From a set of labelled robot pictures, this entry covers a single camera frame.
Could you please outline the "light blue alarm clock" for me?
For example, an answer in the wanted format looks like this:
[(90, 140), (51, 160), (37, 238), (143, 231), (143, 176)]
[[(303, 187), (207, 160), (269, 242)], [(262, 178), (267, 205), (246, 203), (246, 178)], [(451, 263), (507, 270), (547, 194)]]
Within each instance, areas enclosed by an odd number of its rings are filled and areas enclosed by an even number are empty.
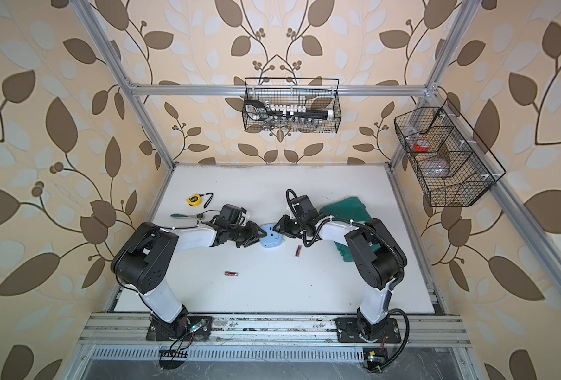
[(261, 227), (266, 236), (260, 239), (260, 244), (264, 249), (270, 250), (281, 246), (284, 242), (282, 234), (274, 231), (275, 223), (268, 223)]

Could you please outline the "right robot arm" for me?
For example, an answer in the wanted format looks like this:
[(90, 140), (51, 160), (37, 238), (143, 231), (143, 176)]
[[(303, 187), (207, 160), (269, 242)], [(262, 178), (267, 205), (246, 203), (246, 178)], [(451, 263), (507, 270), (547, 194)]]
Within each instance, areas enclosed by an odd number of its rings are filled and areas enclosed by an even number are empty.
[(333, 215), (310, 220), (283, 216), (272, 230), (300, 239), (304, 247), (331, 241), (348, 247), (361, 279), (367, 284), (356, 314), (360, 336), (377, 340), (391, 315), (394, 288), (404, 280), (407, 259), (401, 247), (378, 218), (356, 222)]

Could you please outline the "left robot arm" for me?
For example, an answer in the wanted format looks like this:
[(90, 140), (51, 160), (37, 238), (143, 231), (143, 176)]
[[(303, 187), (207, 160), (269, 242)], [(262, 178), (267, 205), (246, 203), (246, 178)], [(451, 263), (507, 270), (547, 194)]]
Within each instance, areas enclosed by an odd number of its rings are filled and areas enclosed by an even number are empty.
[(174, 253), (217, 247), (226, 242), (246, 248), (266, 236), (254, 222), (220, 226), (202, 223), (188, 228), (166, 228), (145, 222), (114, 257), (111, 270), (121, 284), (137, 292), (159, 321), (173, 324), (185, 314), (184, 305), (166, 281)]

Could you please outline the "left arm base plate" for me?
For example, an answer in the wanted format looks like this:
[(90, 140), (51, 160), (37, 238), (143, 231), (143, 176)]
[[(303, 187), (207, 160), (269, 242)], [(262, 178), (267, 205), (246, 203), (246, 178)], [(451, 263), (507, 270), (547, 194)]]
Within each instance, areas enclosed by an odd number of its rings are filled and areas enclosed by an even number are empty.
[(213, 318), (211, 316), (183, 316), (169, 323), (161, 320), (153, 313), (150, 315), (150, 325), (147, 329), (148, 341), (171, 341), (189, 339), (207, 339), (212, 332)]

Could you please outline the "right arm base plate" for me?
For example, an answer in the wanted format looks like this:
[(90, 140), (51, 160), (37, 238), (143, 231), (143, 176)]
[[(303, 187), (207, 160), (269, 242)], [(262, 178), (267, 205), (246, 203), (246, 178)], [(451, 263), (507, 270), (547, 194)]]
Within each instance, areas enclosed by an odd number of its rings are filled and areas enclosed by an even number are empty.
[(378, 324), (370, 324), (364, 318), (343, 317), (335, 320), (337, 340), (342, 344), (370, 343), (399, 344), (402, 335), (395, 318), (385, 318)]

